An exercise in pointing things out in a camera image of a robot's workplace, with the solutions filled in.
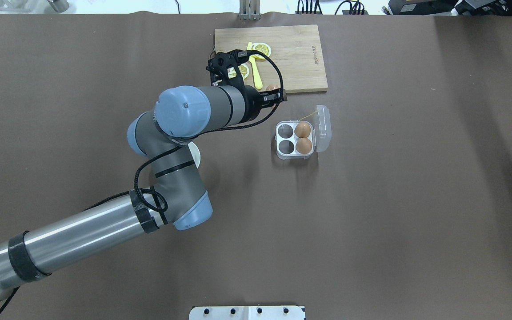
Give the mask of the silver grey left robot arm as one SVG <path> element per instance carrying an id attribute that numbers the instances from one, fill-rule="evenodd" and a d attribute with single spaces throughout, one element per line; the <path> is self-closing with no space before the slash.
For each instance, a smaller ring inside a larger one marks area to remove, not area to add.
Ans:
<path id="1" fill-rule="evenodd" d="M 262 108 L 275 111 L 284 100 L 281 88 L 259 92 L 243 85 L 163 91 L 127 131 L 132 150 L 148 158 L 131 190 L 0 243 L 0 302 L 8 304 L 21 285 L 162 226 L 187 230 L 207 221 L 213 209 L 189 142 L 255 126 Z"/>

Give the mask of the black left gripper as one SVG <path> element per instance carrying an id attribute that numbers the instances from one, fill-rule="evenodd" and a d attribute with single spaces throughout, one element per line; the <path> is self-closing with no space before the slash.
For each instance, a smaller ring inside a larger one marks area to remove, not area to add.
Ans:
<path id="1" fill-rule="evenodd" d="M 244 98 L 244 115 L 240 120 L 241 123 L 256 119 L 262 108 L 270 107 L 269 101 L 281 101 L 270 107 L 270 112 L 266 117 L 271 117 L 280 107 L 282 101 L 286 100 L 283 89 L 259 92 L 252 86 L 245 86 L 242 95 Z"/>

